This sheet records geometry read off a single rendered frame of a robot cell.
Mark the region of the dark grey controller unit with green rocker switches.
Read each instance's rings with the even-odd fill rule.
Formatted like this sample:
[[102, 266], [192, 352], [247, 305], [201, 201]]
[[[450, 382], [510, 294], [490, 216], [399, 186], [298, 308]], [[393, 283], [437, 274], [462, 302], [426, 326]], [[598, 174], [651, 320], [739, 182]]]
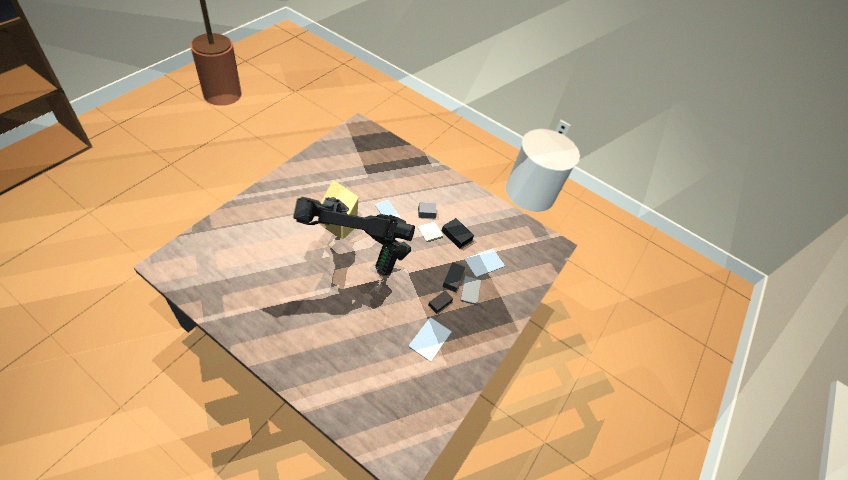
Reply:
[[383, 244], [382, 246], [375, 267], [378, 273], [383, 276], [389, 275], [393, 270], [393, 267], [397, 260], [397, 258], [391, 254], [394, 250], [395, 247], [393, 245], [389, 245], [388, 247], [386, 247]]

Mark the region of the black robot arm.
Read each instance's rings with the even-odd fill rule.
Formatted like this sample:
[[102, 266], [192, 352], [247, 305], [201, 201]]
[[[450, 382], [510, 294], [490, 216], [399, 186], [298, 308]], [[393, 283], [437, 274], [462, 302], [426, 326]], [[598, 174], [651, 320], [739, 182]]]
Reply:
[[[364, 230], [374, 238], [392, 240], [393, 236], [411, 241], [415, 225], [393, 215], [379, 214], [360, 217], [347, 214], [349, 208], [335, 197], [325, 197], [323, 203], [318, 200], [300, 197], [296, 199], [293, 219], [305, 225], [334, 224]], [[313, 221], [318, 217], [318, 221]], [[310, 222], [310, 223], [309, 223]]]

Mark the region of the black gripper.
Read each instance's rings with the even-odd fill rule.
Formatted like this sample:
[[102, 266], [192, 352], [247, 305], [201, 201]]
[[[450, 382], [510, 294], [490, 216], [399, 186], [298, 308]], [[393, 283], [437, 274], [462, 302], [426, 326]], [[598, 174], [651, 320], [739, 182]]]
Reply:
[[395, 247], [395, 250], [391, 254], [394, 257], [396, 257], [399, 261], [402, 261], [411, 252], [411, 247], [407, 243], [405, 243], [405, 242], [399, 243], [396, 240], [396, 237], [394, 237], [394, 236], [393, 236], [393, 241], [392, 240], [374, 238], [374, 237], [372, 237], [372, 235], [369, 235], [369, 236], [371, 238], [373, 238], [375, 241], [379, 242], [380, 244], [382, 244], [382, 245], [384, 244], [386, 247], [388, 247], [389, 245], [393, 245]]

